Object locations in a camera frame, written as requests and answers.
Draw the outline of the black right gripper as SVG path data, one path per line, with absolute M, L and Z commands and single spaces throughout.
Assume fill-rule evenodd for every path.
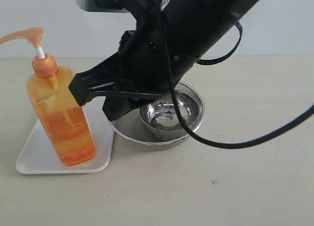
M 125 32 L 118 53 L 92 69 L 77 73 L 69 84 L 76 102 L 83 106 L 105 97 L 103 112 L 109 121 L 147 105 L 169 92 L 163 38 L 166 14 L 176 0 L 119 0 L 136 19 L 136 30 Z

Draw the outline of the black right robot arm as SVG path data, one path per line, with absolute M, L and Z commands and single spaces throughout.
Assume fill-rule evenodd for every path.
M 136 19 L 118 51 L 78 73 L 69 90 L 79 105 L 105 97 L 114 121 L 169 94 L 182 76 L 260 0 L 116 0 Z

